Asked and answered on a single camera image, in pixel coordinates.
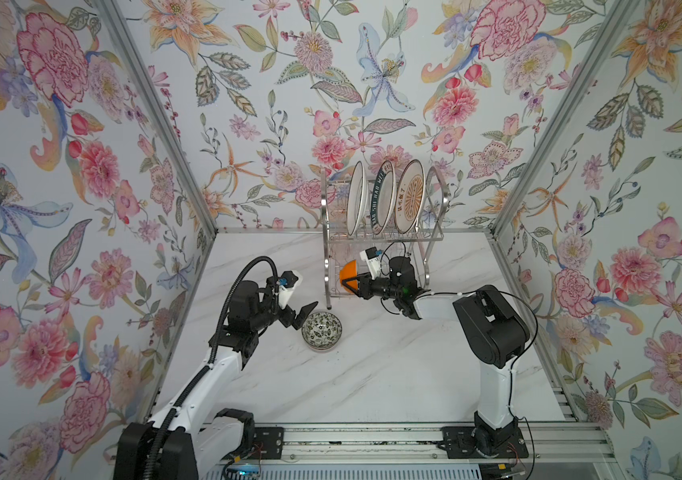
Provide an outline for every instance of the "bowl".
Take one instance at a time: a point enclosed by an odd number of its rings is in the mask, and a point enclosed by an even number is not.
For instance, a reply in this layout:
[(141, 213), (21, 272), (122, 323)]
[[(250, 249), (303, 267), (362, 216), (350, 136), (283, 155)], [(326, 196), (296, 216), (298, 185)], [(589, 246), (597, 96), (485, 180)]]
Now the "bowl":
[(309, 315), (301, 327), (303, 340), (313, 350), (333, 348), (341, 338), (341, 321), (331, 312), (315, 312)]

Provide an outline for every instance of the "wall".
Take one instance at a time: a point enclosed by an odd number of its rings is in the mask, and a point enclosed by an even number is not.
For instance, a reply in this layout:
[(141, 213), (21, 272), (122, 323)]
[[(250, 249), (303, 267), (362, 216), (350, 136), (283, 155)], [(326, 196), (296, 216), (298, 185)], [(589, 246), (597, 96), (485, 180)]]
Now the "wall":
[(124, 66), (87, 1), (0, 0), (0, 478), (111, 475), (211, 243)]
[(631, 20), (501, 245), (580, 416), (682, 480), (682, 1)]
[[(373, 176), (385, 159), (399, 171), (411, 159), (437, 164), (453, 197), (445, 222), (487, 226), (609, 7), (606, 0), (121, 4), (144, 62), (168, 72), (158, 89), (224, 228), (317, 227), (319, 176), (340, 178), (358, 161)], [(345, 194), (329, 198), (343, 207)]]

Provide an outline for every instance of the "dish rack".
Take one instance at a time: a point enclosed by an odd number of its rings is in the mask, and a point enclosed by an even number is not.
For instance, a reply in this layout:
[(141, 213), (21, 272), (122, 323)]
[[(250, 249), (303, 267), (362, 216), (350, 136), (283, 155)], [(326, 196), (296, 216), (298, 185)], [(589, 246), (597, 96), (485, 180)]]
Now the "dish rack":
[(429, 257), (435, 242), (445, 238), (442, 230), (442, 220), (448, 209), (450, 190), (442, 177), (442, 172), (432, 166), (426, 174), (426, 192), (422, 211), (413, 228), (400, 234), (394, 226), (394, 215), (380, 233), (373, 233), (370, 222), (370, 198), (373, 193), (375, 178), (367, 180), (367, 201), (365, 202), (365, 217), (363, 224), (357, 231), (349, 235), (346, 229), (346, 205), (349, 201), (331, 198), (328, 202), (328, 188), (332, 187), (343, 190), (351, 183), (351, 178), (345, 180), (328, 180), (322, 178), (322, 197), (320, 200), (320, 216), (323, 222), (323, 250), (325, 262), (325, 302), (328, 310), (332, 308), (331, 298), (354, 296), (341, 287), (339, 274), (341, 268), (351, 260), (357, 262), (358, 272), (360, 267), (366, 266), (359, 257), (359, 252), (377, 246), (383, 250), (385, 244), (403, 242), (405, 253), (413, 258), (416, 278), (422, 288), (429, 287)]

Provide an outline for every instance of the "white plate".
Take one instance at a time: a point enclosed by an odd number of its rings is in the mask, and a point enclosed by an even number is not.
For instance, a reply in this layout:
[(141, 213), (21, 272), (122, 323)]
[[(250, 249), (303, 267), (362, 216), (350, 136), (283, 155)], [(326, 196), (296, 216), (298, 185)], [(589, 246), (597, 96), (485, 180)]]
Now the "white plate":
[(354, 233), (363, 222), (365, 215), (365, 200), (368, 198), (368, 184), (365, 178), (363, 162), (357, 162), (349, 184), (349, 200), (346, 203), (346, 231)]
[(405, 167), (397, 188), (394, 223), (400, 234), (409, 232), (418, 221), (424, 206), (424, 196), (424, 168), (421, 162), (413, 160)]
[(373, 196), (370, 201), (370, 223), (373, 233), (378, 235), (392, 218), (395, 200), (397, 200), (397, 180), (394, 167), (389, 160), (384, 161), (375, 176)]

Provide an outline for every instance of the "black and white floral bowl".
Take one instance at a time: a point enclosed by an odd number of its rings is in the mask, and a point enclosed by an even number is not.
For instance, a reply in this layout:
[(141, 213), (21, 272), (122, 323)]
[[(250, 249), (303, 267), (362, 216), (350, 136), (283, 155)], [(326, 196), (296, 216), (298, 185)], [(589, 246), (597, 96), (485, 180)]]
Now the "black and white floral bowl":
[(312, 313), (301, 327), (301, 335), (314, 350), (329, 350), (341, 338), (341, 321), (331, 312)]

